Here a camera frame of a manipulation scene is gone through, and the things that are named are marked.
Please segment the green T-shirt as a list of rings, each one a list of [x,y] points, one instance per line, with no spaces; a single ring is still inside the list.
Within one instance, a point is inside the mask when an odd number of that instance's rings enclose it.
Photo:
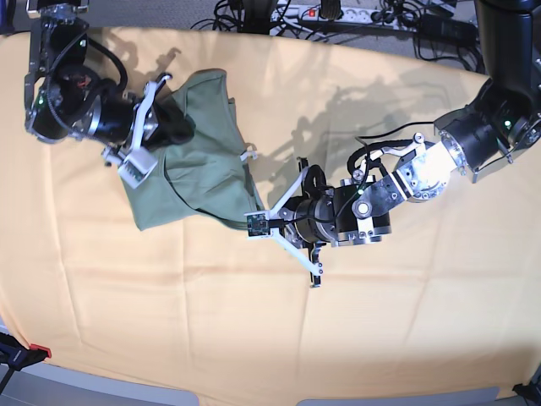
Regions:
[[[124,188],[136,227],[146,230],[201,215],[246,229],[246,213],[261,210],[263,203],[249,172],[254,149],[238,130],[226,71],[195,72],[160,105],[193,136],[155,149],[157,165],[149,177],[136,189]]]

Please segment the white power strip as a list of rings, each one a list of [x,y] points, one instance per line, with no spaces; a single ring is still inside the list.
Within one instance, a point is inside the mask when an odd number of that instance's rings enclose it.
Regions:
[[[288,7],[285,3],[278,3],[276,10],[271,15],[274,22],[298,24],[337,24],[337,25],[369,25],[385,28],[400,27],[401,23],[391,11],[378,9],[341,6],[336,13],[336,18],[327,19],[323,8],[319,4],[295,4]]]

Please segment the yellow table cloth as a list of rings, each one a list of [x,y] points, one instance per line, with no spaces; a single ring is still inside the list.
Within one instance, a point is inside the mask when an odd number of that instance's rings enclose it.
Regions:
[[[484,77],[416,59],[267,36],[99,33],[139,90],[223,69],[273,205],[320,164],[347,176],[356,134],[463,107]],[[275,242],[207,217],[139,231],[95,142],[24,128],[29,37],[1,40],[1,317],[51,363],[195,392],[204,405],[294,405],[498,387],[540,363],[540,149],[476,184],[391,213],[378,244],[328,247],[319,288]]]

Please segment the black power adapter brick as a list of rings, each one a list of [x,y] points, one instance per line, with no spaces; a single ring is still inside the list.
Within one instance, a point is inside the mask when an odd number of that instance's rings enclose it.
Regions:
[[[475,46],[478,39],[478,29],[475,25],[431,14],[424,14],[420,18],[418,34],[429,40],[459,47]]]

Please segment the blue clamp with red tip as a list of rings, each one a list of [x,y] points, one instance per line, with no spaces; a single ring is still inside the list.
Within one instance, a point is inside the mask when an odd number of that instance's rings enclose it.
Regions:
[[[49,348],[37,344],[31,344],[26,348],[14,336],[2,332],[1,365],[6,365],[8,369],[1,379],[1,392],[4,391],[15,372],[39,364],[51,357],[52,351]]]

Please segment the black clamp right corner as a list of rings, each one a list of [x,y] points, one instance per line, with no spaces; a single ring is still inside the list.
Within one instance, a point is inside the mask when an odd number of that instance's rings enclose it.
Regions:
[[[512,391],[519,397],[539,403],[541,399],[540,382],[530,381],[527,385],[516,384]]]

